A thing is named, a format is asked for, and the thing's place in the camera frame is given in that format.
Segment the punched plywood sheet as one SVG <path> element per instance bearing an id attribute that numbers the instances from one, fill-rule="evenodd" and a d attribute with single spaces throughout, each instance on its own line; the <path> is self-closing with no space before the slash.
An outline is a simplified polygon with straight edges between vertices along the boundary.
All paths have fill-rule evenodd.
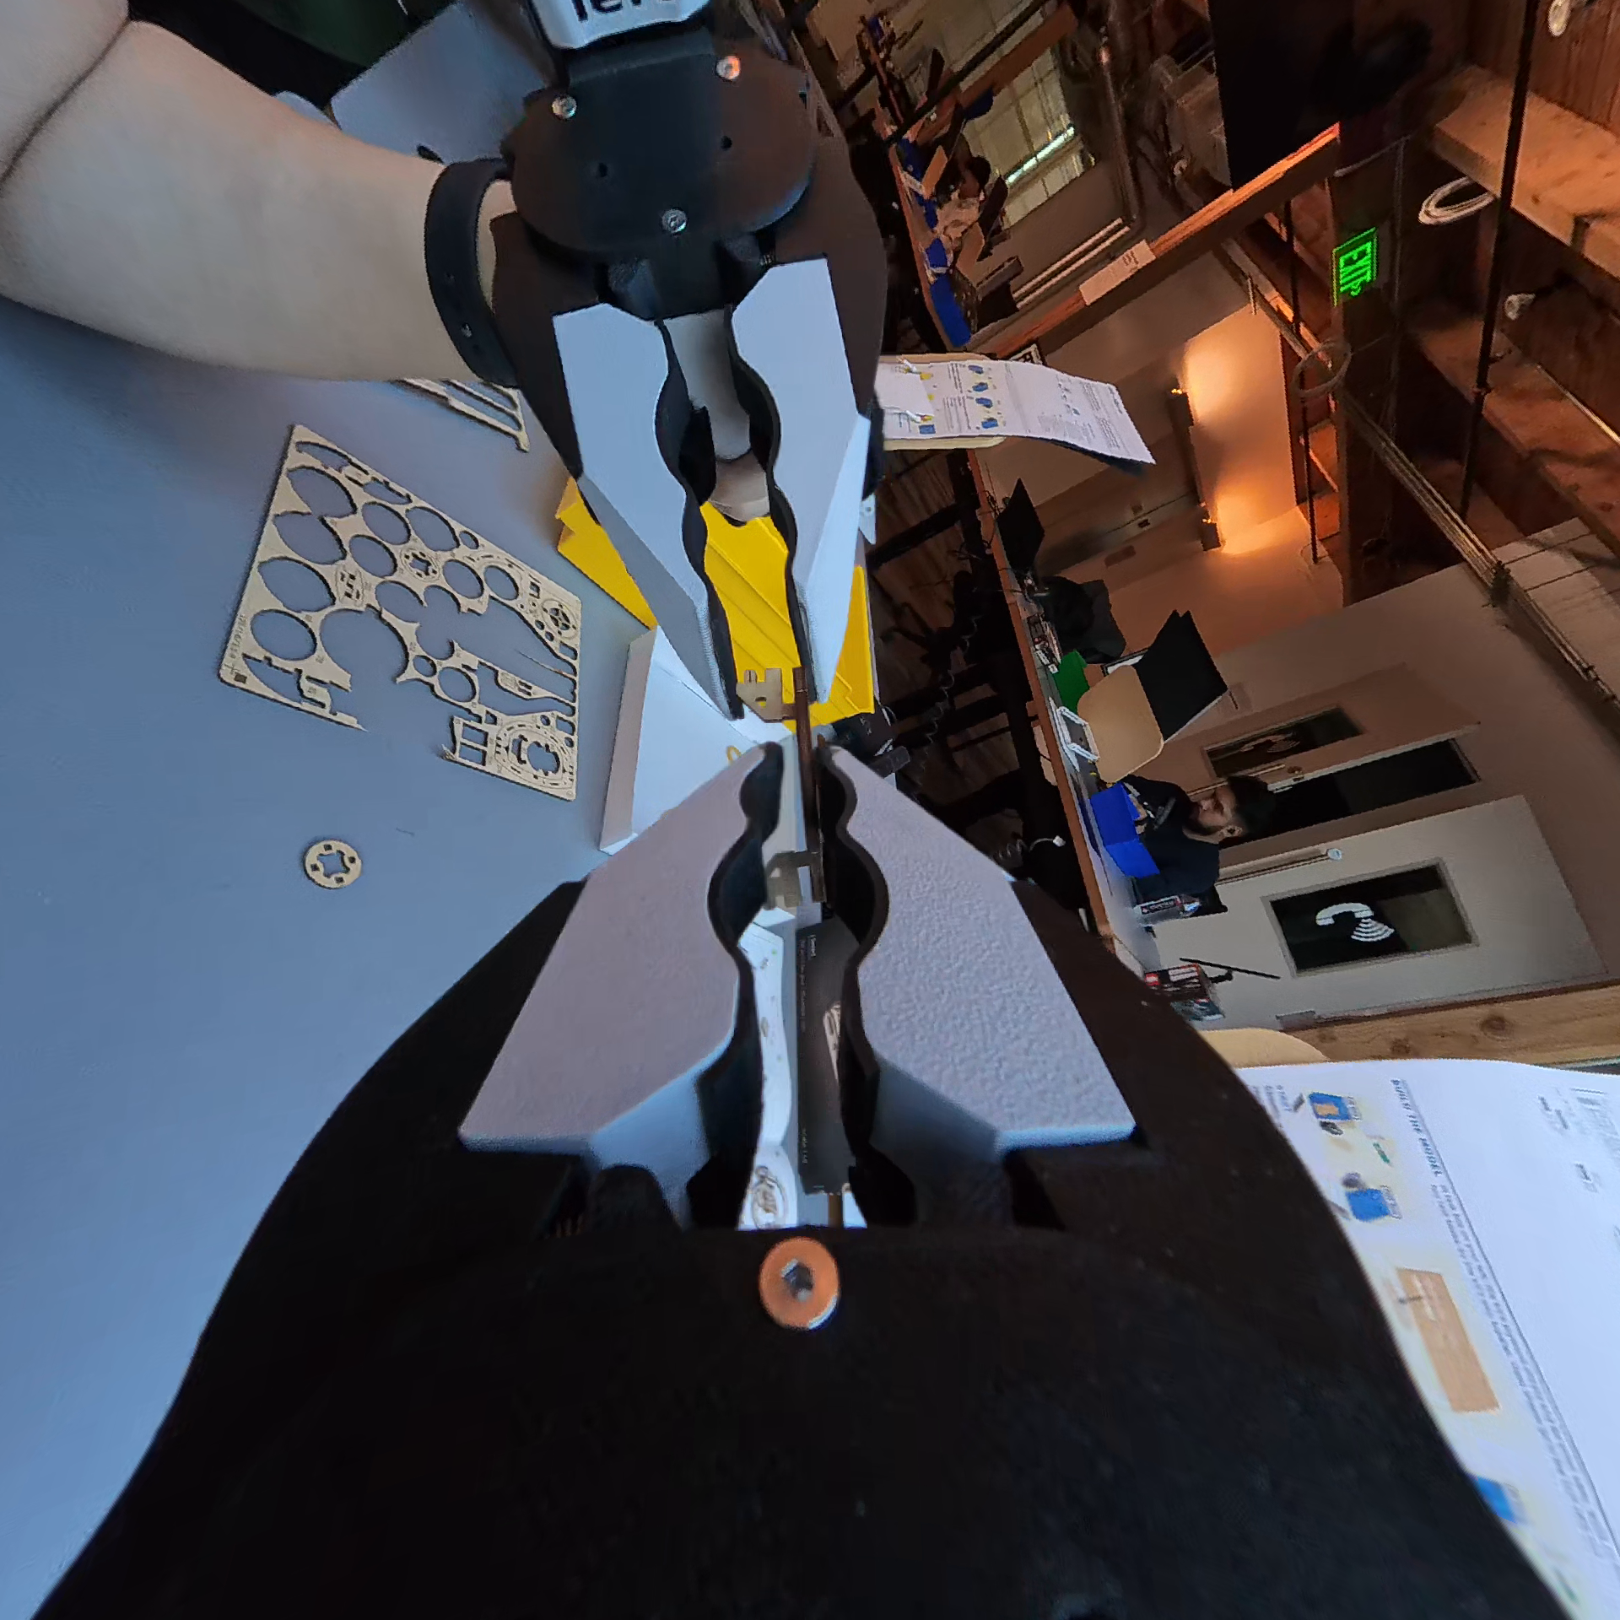
<path id="1" fill-rule="evenodd" d="M 304 425 L 291 425 L 217 679 L 358 729 L 335 619 L 374 619 L 397 685 L 449 720 L 441 756 L 538 795 L 578 789 L 576 594 Z"/>

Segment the slotted plywood sheet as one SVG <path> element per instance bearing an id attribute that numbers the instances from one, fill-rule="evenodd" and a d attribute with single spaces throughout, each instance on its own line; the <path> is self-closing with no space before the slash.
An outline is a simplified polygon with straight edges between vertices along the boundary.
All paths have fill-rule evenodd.
<path id="1" fill-rule="evenodd" d="M 514 390 L 482 380 L 433 378 L 401 378 L 397 386 L 426 396 L 447 411 L 509 438 L 522 454 L 530 450 L 520 396 Z"/>

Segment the phone symbol sign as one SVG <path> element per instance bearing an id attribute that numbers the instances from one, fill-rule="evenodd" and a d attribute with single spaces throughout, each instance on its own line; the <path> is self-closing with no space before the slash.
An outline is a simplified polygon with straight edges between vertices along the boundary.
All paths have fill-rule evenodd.
<path id="1" fill-rule="evenodd" d="M 1440 864 L 1270 897 L 1265 907 L 1296 976 L 1477 943 Z"/>

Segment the wooden ring part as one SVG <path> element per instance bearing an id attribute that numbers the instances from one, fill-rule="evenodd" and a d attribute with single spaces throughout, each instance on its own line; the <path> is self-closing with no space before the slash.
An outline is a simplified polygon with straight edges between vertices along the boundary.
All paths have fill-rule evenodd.
<path id="1" fill-rule="evenodd" d="M 810 718 L 811 687 L 804 668 L 794 670 L 794 737 L 796 737 L 796 778 L 802 808 L 802 860 L 800 866 L 808 880 L 810 899 L 825 909 L 825 874 L 823 874 L 823 833 L 821 833 L 821 803 L 819 803 L 819 760 L 817 739 Z"/>

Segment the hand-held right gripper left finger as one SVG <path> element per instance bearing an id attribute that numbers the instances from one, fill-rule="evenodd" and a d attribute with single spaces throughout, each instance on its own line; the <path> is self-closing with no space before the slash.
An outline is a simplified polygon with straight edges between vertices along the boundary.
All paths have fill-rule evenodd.
<path id="1" fill-rule="evenodd" d="M 783 749 L 757 747 L 588 876 L 459 1125 L 464 1148 L 644 1169 L 678 1223 L 736 1227 L 761 1117 L 740 940 L 767 911 L 781 789 Z"/>

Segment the yellow plastic bin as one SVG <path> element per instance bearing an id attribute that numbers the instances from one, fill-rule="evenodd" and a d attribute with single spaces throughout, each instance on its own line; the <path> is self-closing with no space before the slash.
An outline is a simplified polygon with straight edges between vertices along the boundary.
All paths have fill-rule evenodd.
<path id="1" fill-rule="evenodd" d="M 709 506 L 702 509 L 702 515 L 707 529 L 705 562 L 730 629 L 736 671 L 761 675 L 767 670 L 783 670 L 790 675 L 798 660 L 786 614 L 783 538 L 769 519 L 732 525 Z M 555 517 L 559 554 L 634 616 L 642 627 L 655 627 L 651 608 L 605 531 L 588 513 L 572 479 L 563 486 Z M 813 702 L 810 718 L 811 724 L 835 724 L 875 710 L 877 681 L 865 577 L 864 571 L 856 571 L 833 695 L 825 702 Z"/>

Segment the printed instruction sheet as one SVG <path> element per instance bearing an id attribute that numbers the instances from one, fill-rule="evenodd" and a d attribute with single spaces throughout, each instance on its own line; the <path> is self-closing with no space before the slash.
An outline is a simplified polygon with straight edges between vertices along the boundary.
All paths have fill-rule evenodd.
<path id="1" fill-rule="evenodd" d="M 1616 1076 L 1459 1059 L 1240 1076 L 1486 1507 L 1569 1616 L 1616 1616 Z"/>
<path id="2" fill-rule="evenodd" d="M 973 452 L 1033 440 L 1112 467 L 1153 463 L 1114 386 L 1027 361 L 881 357 L 877 403 L 889 450 Z"/>

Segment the black monitor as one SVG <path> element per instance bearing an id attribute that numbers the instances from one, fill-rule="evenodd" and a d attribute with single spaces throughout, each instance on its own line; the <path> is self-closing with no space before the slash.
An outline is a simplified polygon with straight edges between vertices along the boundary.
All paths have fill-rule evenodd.
<path id="1" fill-rule="evenodd" d="M 1166 617 L 1132 668 L 1164 741 L 1205 716 L 1228 693 L 1228 683 L 1188 612 Z"/>

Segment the tan wooden chair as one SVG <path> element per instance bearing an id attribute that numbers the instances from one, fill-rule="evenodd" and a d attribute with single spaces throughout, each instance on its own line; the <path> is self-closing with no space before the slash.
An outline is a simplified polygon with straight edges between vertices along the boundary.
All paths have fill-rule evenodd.
<path id="1" fill-rule="evenodd" d="M 1135 776 L 1159 758 L 1164 735 L 1147 700 L 1139 668 L 1124 664 L 1093 683 L 1076 710 L 1103 783 Z"/>

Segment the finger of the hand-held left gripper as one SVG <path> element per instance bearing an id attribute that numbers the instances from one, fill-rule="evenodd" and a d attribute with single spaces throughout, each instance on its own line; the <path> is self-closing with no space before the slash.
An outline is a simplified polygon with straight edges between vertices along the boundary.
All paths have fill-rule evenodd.
<path id="1" fill-rule="evenodd" d="M 732 309 L 734 386 L 756 430 L 786 552 L 786 606 L 806 679 L 829 702 L 858 569 L 871 419 L 858 407 L 823 259 L 761 274 Z"/>
<path id="2" fill-rule="evenodd" d="M 574 481 L 655 623 L 717 710 L 742 714 L 732 643 L 705 579 L 705 523 L 680 467 L 698 419 L 659 322 L 607 303 L 553 317 L 580 454 Z"/>

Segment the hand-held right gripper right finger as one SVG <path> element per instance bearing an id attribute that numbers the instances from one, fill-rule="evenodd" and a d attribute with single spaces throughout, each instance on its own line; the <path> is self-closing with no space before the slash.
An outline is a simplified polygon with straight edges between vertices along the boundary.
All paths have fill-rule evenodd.
<path id="1" fill-rule="evenodd" d="M 1027 1150 L 1135 1129 L 1016 884 L 842 747 L 819 751 L 837 1184 L 910 1225 Z"/>

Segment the person's left forearm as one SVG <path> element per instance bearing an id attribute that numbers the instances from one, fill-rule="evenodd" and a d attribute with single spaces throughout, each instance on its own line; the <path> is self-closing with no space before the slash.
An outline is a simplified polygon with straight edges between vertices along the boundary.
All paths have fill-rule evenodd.
<path id="1" fill-rule="evenodd" d="M 3 4 L 3 297 L 227 369 L 495 378 L 511 189 L 430 257 L 441 168 L 273 97 L 343 89 L 437 8 Z"/>

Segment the blue plastic bin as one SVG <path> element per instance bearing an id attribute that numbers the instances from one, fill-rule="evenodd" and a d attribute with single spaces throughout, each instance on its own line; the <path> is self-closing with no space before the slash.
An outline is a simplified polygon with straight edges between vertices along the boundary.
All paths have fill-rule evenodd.
<path id="1" fill-rule="evenodd" d="M 1157 878 L 1161 870 L 1141 841 L 1137 810 L 1124 783 L 1103 787 L 1085 801 L 1095 843 L 1110 866 L 1128 880 Z"/>

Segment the wooden display board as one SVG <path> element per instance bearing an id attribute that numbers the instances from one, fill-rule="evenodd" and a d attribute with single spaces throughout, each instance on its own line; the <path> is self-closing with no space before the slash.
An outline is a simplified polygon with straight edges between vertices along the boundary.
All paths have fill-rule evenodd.
<path id="1" fill-rule="evenodd" d="M 1305 1040 L 1272 1028 L 1199 1026 L 1195 1034 L 1232 1071 L 1259 1067 L 1305 1067 L 1328 1063 L 1324 1053 Z"/>

